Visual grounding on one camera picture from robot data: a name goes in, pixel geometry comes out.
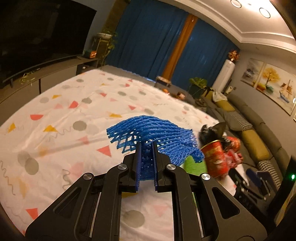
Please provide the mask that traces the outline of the blue foam net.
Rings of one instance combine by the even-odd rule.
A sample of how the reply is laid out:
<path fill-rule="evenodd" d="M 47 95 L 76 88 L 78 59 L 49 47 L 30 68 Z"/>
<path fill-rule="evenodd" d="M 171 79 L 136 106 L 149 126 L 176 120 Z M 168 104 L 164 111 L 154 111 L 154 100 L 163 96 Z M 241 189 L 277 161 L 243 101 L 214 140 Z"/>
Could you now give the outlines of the blue foam net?
<path fill-rule="evenodd" d="M 110 142 L 116 143 L 116 148 L 121 149 L 122 153 L 134 151 L 137 143 L 141 144 L 141 181 L 154 179 L 154 142 L 158 152 L 169 156 L 171 163 L 176 166 L 182 165 L 188 156 L 192 156 L 196 163 L 204 159 L 192 130 L 155 116 L 141 115 L 128 118 L 107 128 L 106 133 Z"/>

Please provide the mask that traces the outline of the mustard pillow middle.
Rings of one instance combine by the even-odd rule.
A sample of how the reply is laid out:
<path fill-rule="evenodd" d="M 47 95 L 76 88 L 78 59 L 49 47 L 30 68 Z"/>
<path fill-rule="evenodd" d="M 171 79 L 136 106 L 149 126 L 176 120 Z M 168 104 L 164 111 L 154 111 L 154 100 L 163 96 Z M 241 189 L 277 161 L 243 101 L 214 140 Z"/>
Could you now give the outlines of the mustard pillow middle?
<path fill-rule="evenodd" d="M 243 131 L 241 140 L 255 163 L 271 158 L 270 151 L 255 130 Z"/>

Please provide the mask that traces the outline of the mustard pillow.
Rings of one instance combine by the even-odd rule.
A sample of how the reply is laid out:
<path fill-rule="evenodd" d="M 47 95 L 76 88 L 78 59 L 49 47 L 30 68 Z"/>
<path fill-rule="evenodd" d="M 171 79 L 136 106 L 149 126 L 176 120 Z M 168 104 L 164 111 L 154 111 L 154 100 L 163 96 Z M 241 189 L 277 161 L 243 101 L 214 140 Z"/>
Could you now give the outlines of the mustard pillow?
<path fill-rule="evenodd" d="M 226 112 L 235 111 L 235 108 L 227 100 L 221 100 L 221 101 L 215 102 L 215 104 Z"/>
<path fill-rule="evenodd" d="M 271 158 L 270 151 L 255 130 L 243 131 L 241 140 L 255 163 Z"/>

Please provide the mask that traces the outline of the grey sectional sofa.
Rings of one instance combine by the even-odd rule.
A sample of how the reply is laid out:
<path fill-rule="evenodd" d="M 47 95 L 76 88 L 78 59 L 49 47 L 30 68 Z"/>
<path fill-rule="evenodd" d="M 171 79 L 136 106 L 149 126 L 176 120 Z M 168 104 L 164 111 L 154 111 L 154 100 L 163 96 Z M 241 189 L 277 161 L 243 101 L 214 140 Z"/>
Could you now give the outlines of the grey sectional sofa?
<path fill-rule="evenodd" d="M 215 102 L 213 91 L 203 94 L 207 113 L 226 123 L 225 132 L 240 139 L 243 165 L 259 171 L 269 171 L 280 186 L 290 157 L 279 139 L 265 121 L 239 96 L 227 95 L 227 99 Z"/>

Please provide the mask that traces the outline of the black plastic bag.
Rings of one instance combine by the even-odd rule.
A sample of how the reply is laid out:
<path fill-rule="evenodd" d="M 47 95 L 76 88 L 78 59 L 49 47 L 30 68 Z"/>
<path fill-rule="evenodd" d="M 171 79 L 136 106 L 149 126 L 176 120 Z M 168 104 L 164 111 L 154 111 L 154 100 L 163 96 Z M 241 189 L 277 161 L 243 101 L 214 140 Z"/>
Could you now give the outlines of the black plastic bag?
<path fill-rule="evenodd" d="M 201 145 L 206 145 L 216 140 L 220 140 L 226 129 L 226 122 L 220 122 L 214 126 L 203 125 L 199 132 Z"/>

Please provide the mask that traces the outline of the mustard pillow far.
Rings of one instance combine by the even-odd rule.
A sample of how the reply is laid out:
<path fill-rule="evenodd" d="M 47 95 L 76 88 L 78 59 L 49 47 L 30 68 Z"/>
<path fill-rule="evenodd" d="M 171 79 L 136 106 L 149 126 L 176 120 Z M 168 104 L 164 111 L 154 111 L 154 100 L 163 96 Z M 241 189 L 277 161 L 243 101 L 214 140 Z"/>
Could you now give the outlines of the mustard pillow far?
<path fill-rule="evenodd" d="M 221 101 L 215 102 L 215 104 L 226 112 L 235 111 L 235 108 L 227 100 L 221 100 Z"/>

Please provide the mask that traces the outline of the patterned white tablecloth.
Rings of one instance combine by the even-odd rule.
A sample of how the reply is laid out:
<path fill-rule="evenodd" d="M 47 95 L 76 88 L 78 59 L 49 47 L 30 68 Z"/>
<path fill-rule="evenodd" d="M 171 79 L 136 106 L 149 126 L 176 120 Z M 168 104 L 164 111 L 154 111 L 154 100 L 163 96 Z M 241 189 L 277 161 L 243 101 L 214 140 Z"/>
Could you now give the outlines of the patterned white tablecloth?
<path fill-rule="evenodd" d="M 217 119 L 119 70 L 91 70 L 35 97 L 1 126 L 1 205 L 28 226 L 84 173 L 106 173 L 124 154 L 106 130 L 154 115 L 198 133 Z"/>

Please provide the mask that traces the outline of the white cloth on sofa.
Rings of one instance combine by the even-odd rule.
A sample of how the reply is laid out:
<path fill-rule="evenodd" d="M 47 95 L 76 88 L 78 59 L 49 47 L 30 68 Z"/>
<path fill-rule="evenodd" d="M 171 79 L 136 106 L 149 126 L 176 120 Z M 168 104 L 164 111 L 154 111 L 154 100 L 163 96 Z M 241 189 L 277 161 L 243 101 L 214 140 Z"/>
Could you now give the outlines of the white cloth on sofa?
<path fill-rule="evenodd" d="M 213 91 L 212 100 L 214 102 L 227 101 L 227 97 L 219 91 Z"/>

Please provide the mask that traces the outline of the sailboat tree painting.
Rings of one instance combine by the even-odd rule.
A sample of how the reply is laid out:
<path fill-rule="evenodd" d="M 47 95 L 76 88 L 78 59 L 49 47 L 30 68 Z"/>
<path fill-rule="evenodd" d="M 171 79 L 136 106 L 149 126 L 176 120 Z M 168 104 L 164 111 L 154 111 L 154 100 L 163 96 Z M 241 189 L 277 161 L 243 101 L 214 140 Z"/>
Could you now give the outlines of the sailboat tree painting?
<path fill-rule="evenodd" d="M 271 64 L 265 64 L 256 89 L 292 115 L 295 107 L 295 75 Z"/>

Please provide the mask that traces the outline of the potted green plant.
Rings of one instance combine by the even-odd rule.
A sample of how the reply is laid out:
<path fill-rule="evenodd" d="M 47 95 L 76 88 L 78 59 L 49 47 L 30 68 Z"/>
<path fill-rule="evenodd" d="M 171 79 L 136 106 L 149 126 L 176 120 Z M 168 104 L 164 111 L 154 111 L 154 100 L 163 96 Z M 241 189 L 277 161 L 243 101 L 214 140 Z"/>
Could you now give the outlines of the potted green plant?
<path fill-rule="evenodd" d="M 199 98 L 207 87 L 207 80 L 204 78 L 194 77 L 189 79 L 188 93 L 194 98 Z"/>

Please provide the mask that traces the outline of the red flower decoration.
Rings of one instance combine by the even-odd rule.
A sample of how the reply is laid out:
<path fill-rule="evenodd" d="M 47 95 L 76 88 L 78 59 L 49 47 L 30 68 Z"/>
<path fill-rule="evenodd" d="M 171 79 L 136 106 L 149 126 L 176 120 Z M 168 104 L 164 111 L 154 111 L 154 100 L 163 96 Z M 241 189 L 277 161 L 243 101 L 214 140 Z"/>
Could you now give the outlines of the red flower decoration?
<path fill-rule="evenodd" d="M 228 53 L 228 59 L 233 63 L 236 63 L 239 60 L 239 58 L 240 54 L 237 50 L 233 50 Z"/>

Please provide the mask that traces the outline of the box on coffee table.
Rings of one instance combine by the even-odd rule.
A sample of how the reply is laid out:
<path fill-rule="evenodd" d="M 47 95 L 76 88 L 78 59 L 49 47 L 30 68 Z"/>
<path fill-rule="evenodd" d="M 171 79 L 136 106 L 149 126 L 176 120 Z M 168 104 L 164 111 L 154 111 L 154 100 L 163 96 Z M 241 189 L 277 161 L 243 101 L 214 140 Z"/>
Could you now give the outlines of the box on coffee table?
<path fill-rule="evenodd" d="M 156 83 L 165 85 L 166 87 L 170 87 L 171 86 L 171 81 L 162 77 L 162 76 L 157 76 L 156 77 Z"/>

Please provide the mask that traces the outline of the orange curtain strip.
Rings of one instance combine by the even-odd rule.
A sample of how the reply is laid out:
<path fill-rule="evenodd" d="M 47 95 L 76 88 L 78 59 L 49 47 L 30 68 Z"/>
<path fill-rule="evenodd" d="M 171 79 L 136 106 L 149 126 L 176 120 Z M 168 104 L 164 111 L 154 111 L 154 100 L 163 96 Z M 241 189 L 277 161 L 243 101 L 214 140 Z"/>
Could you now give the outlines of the orange curtain strip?
<path fill-rule="evenodd" d="M 182 55 L 182 52 L 191 36 L 193 28 L 195 27 L 198 17 L 192 14 L 189 14 L 185 20 L 181 33 L 177 38 L 177 42 L 174 45 L 173 51 L 166 63 L 166 66 L 163 70 L 162 77 L 171 81 L 177 63 Z"/>

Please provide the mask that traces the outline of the blue curtain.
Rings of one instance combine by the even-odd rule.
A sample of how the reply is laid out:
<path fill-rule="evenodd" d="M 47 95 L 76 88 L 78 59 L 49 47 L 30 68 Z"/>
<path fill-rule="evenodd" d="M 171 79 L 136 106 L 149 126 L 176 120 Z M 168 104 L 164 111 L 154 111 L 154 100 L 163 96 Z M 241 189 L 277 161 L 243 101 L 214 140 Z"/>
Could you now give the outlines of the blue curtain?
<path fill-rule="evenodd" d="M 117 44 L 107 64 L 149 79 L 161 76 L 188 12 L 161 1 L 131 1 L 116 28 Z M 183 90 L 189 79 L 216 80 L 228 53 L 239 48 L 198 19 L 177 63 L 171 82 Z"/>

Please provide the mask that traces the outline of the black television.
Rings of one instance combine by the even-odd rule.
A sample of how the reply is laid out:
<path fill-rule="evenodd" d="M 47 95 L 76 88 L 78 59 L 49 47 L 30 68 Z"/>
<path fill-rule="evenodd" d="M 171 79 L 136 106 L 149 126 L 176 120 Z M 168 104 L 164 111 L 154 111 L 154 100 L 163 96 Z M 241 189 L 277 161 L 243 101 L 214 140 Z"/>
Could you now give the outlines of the black television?
<path fill-rule="evenodd" d="M 1 1 L 1 82 L 82 54 L 95 15 L 76 1 Z"/>

